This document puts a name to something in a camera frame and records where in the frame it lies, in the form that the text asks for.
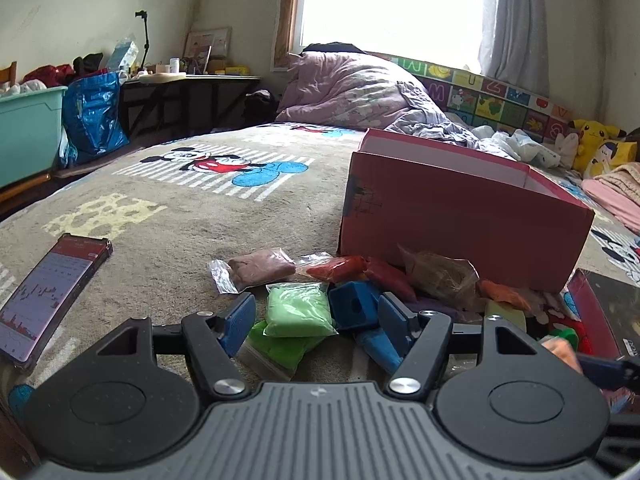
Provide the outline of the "blue plastic mould block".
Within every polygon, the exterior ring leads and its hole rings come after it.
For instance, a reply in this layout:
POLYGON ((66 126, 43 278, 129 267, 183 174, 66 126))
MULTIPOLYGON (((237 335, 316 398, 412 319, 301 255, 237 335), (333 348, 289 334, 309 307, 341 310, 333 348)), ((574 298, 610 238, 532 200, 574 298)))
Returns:
POLYGON ((377 328, 380 296, 380 291, 368 281, 351 281, 331 289, 329 304, 337 329, 377 328))

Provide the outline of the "large orange sand bag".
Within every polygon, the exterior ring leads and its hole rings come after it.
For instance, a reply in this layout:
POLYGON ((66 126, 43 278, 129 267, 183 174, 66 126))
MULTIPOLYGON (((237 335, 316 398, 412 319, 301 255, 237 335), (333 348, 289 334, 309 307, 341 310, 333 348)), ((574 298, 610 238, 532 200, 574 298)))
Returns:
POLYGON ((540 344, 575 372, 582 374, 582 366, 577 359, 577 354, 566 339, 547 336, 541 339, 540 344))

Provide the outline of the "green triangular plastic mould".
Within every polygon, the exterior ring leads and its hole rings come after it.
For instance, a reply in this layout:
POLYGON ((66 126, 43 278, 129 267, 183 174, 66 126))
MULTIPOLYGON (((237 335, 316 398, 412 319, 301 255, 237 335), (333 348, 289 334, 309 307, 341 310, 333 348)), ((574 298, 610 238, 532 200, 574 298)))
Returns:
POLYGON ((549 335, 566 340, 574 351, 578 350, 579 337, 574 328, 566 326, 561 326, 560 328, 555 327, 553 330, 550 330, 549 335))

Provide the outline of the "dark printed box lid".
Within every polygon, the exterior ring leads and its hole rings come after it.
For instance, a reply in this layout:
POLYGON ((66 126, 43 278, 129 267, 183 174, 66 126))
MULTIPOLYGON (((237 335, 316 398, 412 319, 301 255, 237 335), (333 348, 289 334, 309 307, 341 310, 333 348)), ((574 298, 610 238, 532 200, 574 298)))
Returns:
POLYGON ((592 356, 639 356, 639 289, 596 272, 578 269, 567 286, 584 324, 592 356))

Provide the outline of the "dark red sand bag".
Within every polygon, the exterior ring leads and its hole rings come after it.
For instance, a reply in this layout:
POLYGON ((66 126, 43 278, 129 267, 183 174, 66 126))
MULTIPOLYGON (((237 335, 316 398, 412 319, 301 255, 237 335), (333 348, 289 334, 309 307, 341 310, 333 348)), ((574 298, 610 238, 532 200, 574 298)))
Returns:
POLYGON ((397 298, 405 302, 415 302, 416 293, 409 283, 408 276, 401 270, 390 266, 378 258, 367 258, 364 275, 369 281, 378 286, 381 292, 392 292, 397 298))

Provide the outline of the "upper green sand bag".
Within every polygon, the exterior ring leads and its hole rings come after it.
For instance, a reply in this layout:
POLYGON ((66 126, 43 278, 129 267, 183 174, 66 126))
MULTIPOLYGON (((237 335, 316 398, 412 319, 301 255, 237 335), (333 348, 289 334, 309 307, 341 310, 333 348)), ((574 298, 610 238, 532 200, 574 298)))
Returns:
POLYGON ((337 334, 323 283, 277 283, 267 286, 266 337, 329 337, 337 334))

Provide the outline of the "green sand bag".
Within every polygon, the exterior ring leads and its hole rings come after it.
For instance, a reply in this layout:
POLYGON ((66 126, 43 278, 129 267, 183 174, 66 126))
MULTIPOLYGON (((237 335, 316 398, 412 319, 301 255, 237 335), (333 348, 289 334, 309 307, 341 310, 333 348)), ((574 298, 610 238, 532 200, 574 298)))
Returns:
POLYGON ((277 283, 267 286, 266 337, 329 337, 337 334, 323 283, 277 283))
POLYGON ((265 336, 266 326, 265 320, 253 325, 235 359, 260 379, 272 382, 289 382, 304 356, 326 339, 265 336))

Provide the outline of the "purple sand bag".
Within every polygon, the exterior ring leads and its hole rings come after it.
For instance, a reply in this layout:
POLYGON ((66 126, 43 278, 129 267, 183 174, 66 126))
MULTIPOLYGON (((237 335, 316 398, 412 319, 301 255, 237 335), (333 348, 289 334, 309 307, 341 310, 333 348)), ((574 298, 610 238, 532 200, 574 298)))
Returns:
POLYGON ((453 307, 448 307, 446 304, 442 304, 441 302, 431 298, 419 298, 416 301, 407 302, 406 306, 410 311, 416 313, 421 311, 435 311, 446 314, 455 323, 473 324, 482 319, 474 312, 465 312, 453 307))

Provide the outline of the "brown sand bag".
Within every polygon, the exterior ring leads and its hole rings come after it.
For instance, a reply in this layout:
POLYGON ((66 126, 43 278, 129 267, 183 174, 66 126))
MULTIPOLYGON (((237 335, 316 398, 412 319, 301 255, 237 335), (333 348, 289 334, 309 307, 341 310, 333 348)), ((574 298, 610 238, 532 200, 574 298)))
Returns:
POLYGON ((477 295, 480 280, 469 260, 448 258, 434 252, 413 252, 398 246, 411 284, 427 295, 459 310, 480 312, 483 300, 477 295))

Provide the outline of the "bright red sand bag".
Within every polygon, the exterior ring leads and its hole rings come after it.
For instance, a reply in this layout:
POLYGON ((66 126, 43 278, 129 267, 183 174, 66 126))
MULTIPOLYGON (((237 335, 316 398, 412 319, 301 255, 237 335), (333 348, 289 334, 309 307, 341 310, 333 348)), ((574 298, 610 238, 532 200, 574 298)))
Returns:
POLYGON ((367 261, 361 256, 334 257, 322 263, 308 266, 306 273, 316 280, 340 284, 355 281, 367 269, 367 261))

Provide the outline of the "pale yellow-green sand bag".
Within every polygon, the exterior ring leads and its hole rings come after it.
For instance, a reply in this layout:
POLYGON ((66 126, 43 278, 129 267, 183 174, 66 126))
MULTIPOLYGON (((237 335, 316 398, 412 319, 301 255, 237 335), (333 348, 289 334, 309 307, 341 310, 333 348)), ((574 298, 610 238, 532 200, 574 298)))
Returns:
POLYGON ((491 318, 492 320, 494 320, 495 318, 502 318, 503 320, 508 321, 509 323, 517 327, 522 332, 526 331, 525 313, 522 310, 511 307, 510 304, 489 300, 485 307, 485 316, 486 318, 491 318))

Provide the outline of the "pink cardboard shoe box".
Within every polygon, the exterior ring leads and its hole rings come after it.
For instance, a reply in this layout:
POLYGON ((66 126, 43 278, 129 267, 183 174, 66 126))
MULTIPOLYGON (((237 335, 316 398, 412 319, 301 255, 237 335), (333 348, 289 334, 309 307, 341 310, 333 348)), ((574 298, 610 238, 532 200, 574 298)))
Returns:
POLYGON ((401 264, 401 249, 468 260, 481 278, 559 292, 594 212, 521 162, 369 130, 352 153, 338 252, 401 264))

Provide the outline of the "white crumpled cloth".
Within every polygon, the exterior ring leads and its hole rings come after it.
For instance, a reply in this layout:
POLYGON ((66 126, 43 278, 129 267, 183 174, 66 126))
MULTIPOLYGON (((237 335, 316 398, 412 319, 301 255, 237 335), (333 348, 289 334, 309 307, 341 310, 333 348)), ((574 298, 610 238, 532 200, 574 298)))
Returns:
POLYGON ((554 168, 561 162, 559 154, 544 144, 534 141, 521 129, 508 133, 495 131, 489 126, 479 126, 473 128, 471 132, 478 139, 478 148, 486 153, 541 168, 554 168))

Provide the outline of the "dark desk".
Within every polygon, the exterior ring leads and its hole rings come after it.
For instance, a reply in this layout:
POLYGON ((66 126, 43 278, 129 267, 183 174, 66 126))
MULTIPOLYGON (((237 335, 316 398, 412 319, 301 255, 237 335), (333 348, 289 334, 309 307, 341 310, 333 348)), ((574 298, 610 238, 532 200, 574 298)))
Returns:
POLYGON ((257 76, 143 76, 120 88, 119 123, 131 140, 160 132, 238 128, 244 100, 259 85, 257 76))

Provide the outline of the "lilac quilt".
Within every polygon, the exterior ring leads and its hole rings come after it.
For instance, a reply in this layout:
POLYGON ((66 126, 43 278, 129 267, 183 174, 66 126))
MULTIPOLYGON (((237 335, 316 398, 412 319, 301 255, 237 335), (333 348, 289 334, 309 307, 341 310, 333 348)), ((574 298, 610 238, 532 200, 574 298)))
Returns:
POLYGON ((445 115, 415 76, 382 58, 344 52, 291 54, 288 74, 277 122, 375 128, 466 146, 477 142, 469 128, 445 115))

